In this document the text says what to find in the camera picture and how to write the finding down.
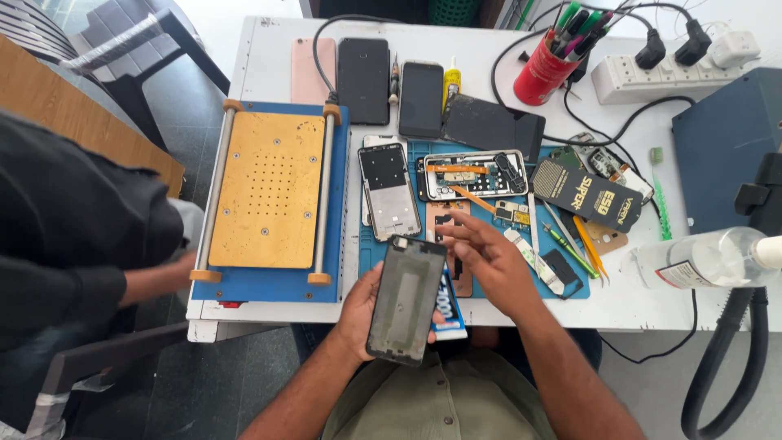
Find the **power strip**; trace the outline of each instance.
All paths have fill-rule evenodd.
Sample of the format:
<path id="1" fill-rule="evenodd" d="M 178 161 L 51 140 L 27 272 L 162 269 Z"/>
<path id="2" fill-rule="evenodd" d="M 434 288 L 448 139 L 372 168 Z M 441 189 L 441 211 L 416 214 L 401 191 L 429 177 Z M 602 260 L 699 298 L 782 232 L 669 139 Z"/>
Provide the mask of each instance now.
<path id="1" fill-rule="evenodd" d="M 694 66 L 682 66 L 673 57 L 668 54 L 655 68 L 645 70 L 638 67 L 634 56 L 606 56 L 592 70 L 597 100 L 600 104 L 631 104 L 666 96 L 703 99 L 756 66 L 756 62 L 750 62 L 723 69 L 709 56 Z"/>

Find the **screen separator machine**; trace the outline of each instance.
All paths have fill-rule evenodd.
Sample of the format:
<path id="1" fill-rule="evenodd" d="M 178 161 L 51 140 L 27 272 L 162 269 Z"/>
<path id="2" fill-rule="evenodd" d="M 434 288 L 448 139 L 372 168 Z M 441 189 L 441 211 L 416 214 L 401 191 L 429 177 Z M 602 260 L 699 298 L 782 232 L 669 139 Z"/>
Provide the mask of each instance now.
<path id="1" fill-rule="evenodd" d="M 347 108 L 234 99 L 223 108 L 192 298 L 337 302 Z"/>

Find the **pink smartphone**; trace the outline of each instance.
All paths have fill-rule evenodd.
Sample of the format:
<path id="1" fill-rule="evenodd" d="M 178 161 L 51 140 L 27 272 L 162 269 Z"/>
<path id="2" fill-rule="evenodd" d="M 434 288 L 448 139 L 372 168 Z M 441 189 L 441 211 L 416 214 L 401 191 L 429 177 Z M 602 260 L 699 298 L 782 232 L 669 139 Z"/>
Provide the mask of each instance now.
<path id="1" fill-rule="evenodd" d="M 317 39 L 317 59 L 333 87 L 336 83 L 337 49 L 333 38 Z M 293 40 L 291 49 L 291 103 L 323 105 L 328 87 L 317 72 L 312 57 L 312 38 Z"/>

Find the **black chair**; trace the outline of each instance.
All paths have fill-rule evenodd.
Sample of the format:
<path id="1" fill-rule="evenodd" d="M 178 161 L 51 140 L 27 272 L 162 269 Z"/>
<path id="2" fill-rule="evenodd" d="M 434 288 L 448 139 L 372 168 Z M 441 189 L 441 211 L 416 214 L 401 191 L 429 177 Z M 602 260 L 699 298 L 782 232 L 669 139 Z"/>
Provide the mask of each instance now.
<path id="1" fill-rule="evenodd" d="M 172 0 L 109 0 L 87 20 L 87 29 L 65 35 L 31 0 L 0 0 L 0 33 L 33 56 L 96 84 L 163 150 L 163 136 L 142 92 L 147 78 L 187 54 L 228 95 L 230 81 Z"/>
<path id="2" fill-rule="evenodd" d="M 82 377 L 96 374 L 110 366 L 127 365 L 130 361 L 186 341 L 187 337 L 188 323 L 184 322 L 123 334 L 114 339 L 57 353 L 38 394 L 35 411 L 27 426 L 25 438 L 30 440 L 59 438 L 65 428 L 62 416 L 70 391 Z M 89 380 L 92 379 L 96 379 L 93 382 L 104 384 L 106 378 L 105 375 L 99 374 Z"/>

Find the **b-7000 glue tube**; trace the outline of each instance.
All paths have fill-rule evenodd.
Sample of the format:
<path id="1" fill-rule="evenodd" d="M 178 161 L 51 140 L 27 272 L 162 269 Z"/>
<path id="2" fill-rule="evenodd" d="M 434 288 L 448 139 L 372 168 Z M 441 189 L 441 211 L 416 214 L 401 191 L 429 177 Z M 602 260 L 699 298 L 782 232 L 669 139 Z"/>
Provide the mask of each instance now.
<path id="1" fill-rule="evenodd" d="M 426 230 L 426 239 L 434 243 L 435 234 L 431 229 Z M 443 314 L 445 323 L 432 323 L 432 330 L 438 341 L 450 341 L 451 339 L 464 339 L 467 337 L 465 321 L 461 318 L 459 304 L 454 295 L 454 285 L 450 281 L 448 263 L 443 266 L 443 274 L 440 276 L 440 285 L 437 290 L 435 307 Z"/>

